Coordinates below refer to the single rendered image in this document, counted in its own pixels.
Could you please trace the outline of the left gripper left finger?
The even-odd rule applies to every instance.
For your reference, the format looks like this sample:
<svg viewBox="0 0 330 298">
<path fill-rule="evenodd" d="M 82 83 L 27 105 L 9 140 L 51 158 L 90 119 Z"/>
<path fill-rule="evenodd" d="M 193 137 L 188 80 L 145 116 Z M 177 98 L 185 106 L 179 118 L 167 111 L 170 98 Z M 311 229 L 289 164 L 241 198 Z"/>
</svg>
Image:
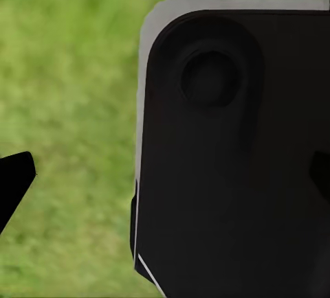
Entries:
<svg viewBox="0 0 330 298">
<path fill-rule="evenodd" d="M 35 179 L 30 151 L 0 159 L 0 233 Z"/>
</svg>

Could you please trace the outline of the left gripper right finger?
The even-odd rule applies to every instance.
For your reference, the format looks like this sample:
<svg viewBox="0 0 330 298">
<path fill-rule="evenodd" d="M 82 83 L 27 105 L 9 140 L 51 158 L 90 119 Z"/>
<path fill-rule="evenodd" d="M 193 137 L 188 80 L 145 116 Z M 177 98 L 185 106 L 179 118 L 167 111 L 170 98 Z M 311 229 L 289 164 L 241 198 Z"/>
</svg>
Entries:
<svg viewBox="0 0 330 298">
<path fill-rule="evenodd" d="M 330 154 L 315 151 L 311 158 L 308 174 L 330 206 Z"/>
</svg>

